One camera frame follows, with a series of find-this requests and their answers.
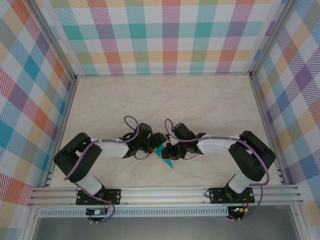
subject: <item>beige surface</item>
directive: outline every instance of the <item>beige surface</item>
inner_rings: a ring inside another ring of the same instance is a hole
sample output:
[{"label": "beige surface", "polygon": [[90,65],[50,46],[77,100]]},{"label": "beige surface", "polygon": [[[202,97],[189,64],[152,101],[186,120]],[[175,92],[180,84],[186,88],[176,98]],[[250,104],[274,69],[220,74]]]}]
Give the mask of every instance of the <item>beige surface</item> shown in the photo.
[{"label": "beige surface", "polygon": [[[131,132],[125,115],[165,133],[164,120],[183,122],[195,134],[239,135],[250,130],[267,143],[255,98],[242,76],[142,76],[81,78],[62,146],[80,132],[92,138],[116,139]],[[239,168],[229,155],[198,155],[172,161],[169,167],[156,154],[147,159],[101,158],[91,172],[106,187],[225,185]],[[279,184],[275,166],[271,184]],[[74,186],[55,168],[51,187]]]}]

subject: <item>metal corner post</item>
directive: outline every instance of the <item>metal corner post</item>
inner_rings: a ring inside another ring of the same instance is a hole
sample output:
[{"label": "metal corner post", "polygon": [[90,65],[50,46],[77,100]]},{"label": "metal corner post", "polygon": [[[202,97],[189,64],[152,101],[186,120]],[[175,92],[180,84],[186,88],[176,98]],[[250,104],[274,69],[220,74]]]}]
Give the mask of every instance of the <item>metal corner post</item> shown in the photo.
[{"label": "metal corner post", "polygon": [[70,79],[74,82],[76,81],[76,73],[73,71],[65,53],[61,49],[58,40],[56,39],[54,33],[52,32],[50,26],[48,25],[46,19],[42,15],[38,5],[35,3],[34,0],[23,0],[26,7],[29,9],[32,17],[38,24],[42,34],[44,35],[45,39],[47,40],[48,44],[54,51],[57,59],[60,61],[63,69],[67,73]]},{"label": "metal corner post", "polygon": [[276,147],[277,145],[275,143],[275,140],[274,140],[274,138],[272,136],[271,127],[270,127],[270,124],[268,122],[268,118],[267,118],[266,112],[265,112],[265,110],[263,108],[262,99],[261,99],[261,97],[259,95],[257,85],[256,85],[255,81],[251,77],[249,79],[250,79],[250,84],[251,84],[251,87],[252,87],[253,95],[254,95],[254,98],[255,98],[255,101],[256,101],[256,105],[257,105],[259,113],[260,113],[260,117],[261,117],[261,120],[262,120],[262,125],[264,127],[266,138],[268,139],[270,148],[272,149],[272,151],[276,155],[275,165],[278,168],[280,168],[283,180],[284,180],[284,182],[286,184],[288,184],[289,180],[288,180],[288,177],[285,174],[285,168],[284,168],[283,164],[280,161],[280,154],[279,154],[279,151],[278,151],[278,149]]},{"label": "metal corner post", "polygon": [[45,177],[43,178],[43,181],[41,183],[41,186],[43,186],[43,187],[45,187],[46,184],[47,184],[47,180],[48,180],[48,176],[49,176],[50,172],[53,171],[54,168],[55,168],[54,156],[59,151],[59,149],[61,147],[61,143],[62,143],[64,134],[65,134],[66,127],[67,127],[67,122],[68,122],[69,114],[70,114],[70,111],[71,111],[72,103],[73,103],[74,98],[75,98],[77,86],[78,86],[78,83],[76,81],[73,82],[72,85],[71,85],[70,96],[69,96],[68,103],[67,103],[66,108],[65,108],[65,112],[64,112],[64,115],[63,115],[61,127],[59,129],[58,134],[57,134],[53,155],[51,157],[50,163],[48,164],[49,167],[46,169],[46,172],[44,173]]},{"label": "metal corner post", "polygon": [[289,17],[291,16],[291,13],[294,11],[298,2],[299,0],[287,0],[280,17],[276,21],[272,29],[272,32],[253,67],[253,70],[251,72],[251,76],[253,76],[253,78],[255,78],[255,76],[265,63],[272,47],[278,40],[282,30],[284,29]]}]

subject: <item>black bracket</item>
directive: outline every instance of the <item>black bracket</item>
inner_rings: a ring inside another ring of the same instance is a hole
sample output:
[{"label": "black bracket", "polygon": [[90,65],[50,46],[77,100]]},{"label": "black bracket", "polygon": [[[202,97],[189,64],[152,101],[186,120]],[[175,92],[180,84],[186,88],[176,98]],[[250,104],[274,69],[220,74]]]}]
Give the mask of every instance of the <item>black bracket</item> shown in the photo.
[{"label": "black bracket", "polygon": [[254,192],[251,187],[247,187],[241,194],[236,194],[233,199],[226,196],[225,187],[209,188],[208,197],[211,204],[253,204],[255,202]]},{"label": "black bracket", "polygon": [[87,208],[85,210],[85,215],[90,216],[91,221],[94,222],[100,222],[102,219],[104,219],[103,216],[106,216],[108,213],[108,209],[105,208]]},{"label": "black bracket", "polygon": [[[104,192],[98,192],[99,198],[104,199],[114,205],[120,204],[121,199],[121,189],[104,189]],[[76,193],[76,205],[104,205],[105,203],[100,200],[96,200],[87,194],[85,194],[82,190],[78,190]]]}]

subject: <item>plaid wall panel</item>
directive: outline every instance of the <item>plaid wall panel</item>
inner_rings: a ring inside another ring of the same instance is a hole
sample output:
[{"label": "plaid wall panel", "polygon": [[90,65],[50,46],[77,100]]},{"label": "plaid wall panel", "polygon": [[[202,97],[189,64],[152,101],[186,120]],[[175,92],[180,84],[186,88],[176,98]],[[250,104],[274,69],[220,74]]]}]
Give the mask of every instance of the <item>plaid wall panel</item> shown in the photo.
[{"label": "plaid wall panel", "polygon": [[271,21],[267,31],[265,32],[265,34],[263,36],[263,39],[262,39],[262,41],[261,41],[261,43],[259,45],[259,48],[258,48],[258,50],[256,51],[256,53],[254,55],[253,61],[252,61],[251,65],[250,65],[250,67],[249,67],[249,72],[251,72],[253,70],[253,68],[254,68],[254,66],[255,66],[255,64],[257,62],[257,59],[260,56],[260,53],[261,53],[262,49],[264,49],[266,43],[268,42],[269,36],[270,36],[272,30],[274,29],[274,26],[275,26],[277,20],[281,16],[281,13],[282,13],[287,1],[288,0],[281,0],[281,3],[279,5],[278,9],[276,10],[275,15],[273,16],[272,21]]},{"label": "plaid wall panel", "polygon": [[15,240],[52,157],[71,80],[22,0],[0,1],[0,240]]},{"label": "plaid wall panel", "polygon": [[320,239],[320,1],[300,0],[257,75],[291,184],[300,186]]},{"label": "plaid wall panel", "polygon": [[281,0],[37,0],[76,72],[247,72]]}]

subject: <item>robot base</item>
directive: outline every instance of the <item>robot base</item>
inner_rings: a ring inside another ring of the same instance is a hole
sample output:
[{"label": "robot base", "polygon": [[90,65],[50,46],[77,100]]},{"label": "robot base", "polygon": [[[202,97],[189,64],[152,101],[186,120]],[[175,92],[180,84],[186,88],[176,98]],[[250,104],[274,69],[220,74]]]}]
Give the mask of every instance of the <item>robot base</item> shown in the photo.
[{"label": "robot base", "polygon": [[[82,190],[78,190],[76,193],[76,205],[104,205],[105,203],[99,200],[96,200],[87,194],[85,194]],[[104,187],[95,195],[100,199],[104,199],[109,201],[114,205],[120,204],[121,199],[121,189],[105,189]]]},{"label": "robot base", "polygon": [[251,187],[247,187],[241,194],[235,194],[233,199],[226,196],[225,187],[209,188],[208,195],[210,196],[211,204],[253,204],[255,202]]},{"label": "robot base", "polygon": [[245,211],[239,211],[243,209],[242,206],[228,206],[229,216],[226,216],[228,219],[242,219],[245,216]]}]

